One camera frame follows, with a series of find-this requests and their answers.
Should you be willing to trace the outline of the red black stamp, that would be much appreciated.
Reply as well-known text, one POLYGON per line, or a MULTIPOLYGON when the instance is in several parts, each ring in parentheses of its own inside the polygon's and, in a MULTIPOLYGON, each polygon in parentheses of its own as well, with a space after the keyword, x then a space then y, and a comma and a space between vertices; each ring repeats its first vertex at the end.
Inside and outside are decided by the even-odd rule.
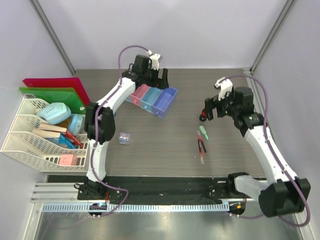
POLYGON ((207 115, 202 112, 202 113, 199 115, 199 120, 200 120, 201 122, 205 122, 205 121, 207 120, 207 115))

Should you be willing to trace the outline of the purple drawer box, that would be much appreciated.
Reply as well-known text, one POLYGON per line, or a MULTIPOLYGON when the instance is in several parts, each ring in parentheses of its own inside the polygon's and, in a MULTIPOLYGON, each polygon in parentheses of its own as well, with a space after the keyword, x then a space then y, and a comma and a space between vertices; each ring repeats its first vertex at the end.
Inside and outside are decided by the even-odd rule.
POLYGON ((162 90, 161 94, 151 106, 151 112, 160 118, 164 118, 175 100, 177 92, 178 90, 173 87, 162 90))

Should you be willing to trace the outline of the light blue drawer box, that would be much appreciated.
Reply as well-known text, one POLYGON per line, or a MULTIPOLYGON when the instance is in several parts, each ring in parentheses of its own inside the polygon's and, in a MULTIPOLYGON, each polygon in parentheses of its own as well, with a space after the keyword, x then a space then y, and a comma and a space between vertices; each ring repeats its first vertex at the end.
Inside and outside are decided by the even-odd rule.
POLYGON ((140 100, 140 107, 148 112, 152 112, 152 106, 162 93, 161 89, 150 87, 140 100))

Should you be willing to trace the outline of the pink drawer box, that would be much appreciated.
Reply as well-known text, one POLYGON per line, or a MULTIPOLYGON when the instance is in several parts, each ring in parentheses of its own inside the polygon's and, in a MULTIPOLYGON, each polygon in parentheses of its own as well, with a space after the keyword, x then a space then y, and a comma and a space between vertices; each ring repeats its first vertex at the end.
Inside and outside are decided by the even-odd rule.
POLYGON ((134 105, 141 106, 141 99, 144 97, 146 92, 149 90, 149 86, 143 84, 137 88, 137 90, 130 95, 130 102, 134 105))

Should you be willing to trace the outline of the sky blue drawer box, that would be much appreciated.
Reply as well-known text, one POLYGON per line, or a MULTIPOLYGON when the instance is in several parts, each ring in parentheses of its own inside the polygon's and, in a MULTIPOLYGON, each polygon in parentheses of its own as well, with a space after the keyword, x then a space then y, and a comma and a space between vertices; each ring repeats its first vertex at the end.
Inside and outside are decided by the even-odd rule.
POLYGON ((128 95, 125 100, 130 103, 131 102, 131 95, 128 95))

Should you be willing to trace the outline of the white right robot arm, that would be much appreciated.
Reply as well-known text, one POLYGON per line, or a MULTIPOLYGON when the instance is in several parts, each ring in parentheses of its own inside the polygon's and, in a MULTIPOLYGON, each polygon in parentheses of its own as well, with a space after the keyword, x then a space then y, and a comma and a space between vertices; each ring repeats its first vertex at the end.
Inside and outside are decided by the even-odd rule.
POLYGON ((233 198, 240 194, 251 197, 268 218, 300 213, 306 207, 311 185, 288 166, 264 123, 263 115, 255 111, 253 100, 254 94, 249 87, 236 87, 204 101, 200 120, 212 120, 213 110, 217 111, 219 118, 231 117, 234 126, 255 152, 267 180, 262 183, 246 172, 232 173, 228 175, 226 193, 233 198))

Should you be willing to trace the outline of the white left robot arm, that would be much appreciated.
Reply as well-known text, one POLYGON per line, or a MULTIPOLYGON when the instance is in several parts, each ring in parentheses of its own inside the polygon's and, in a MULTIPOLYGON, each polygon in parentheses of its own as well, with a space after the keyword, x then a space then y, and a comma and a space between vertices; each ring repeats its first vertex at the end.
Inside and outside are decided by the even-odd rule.
POLYGON ((142 85, 160 90, 169 87, 166 68, 159 77, 161 58, 159 53, 151 51, 147 55, 138 54, 129 69, 120 72, 116 85, 102 99, 88 104, 84 131, 89 140, 89 169, 84 184, 79 187, 80 194, 97 200, 106 195, 108 187, 103 180, 106 177, 108 145, 116 132, 115 113, 125 99, 142 85))

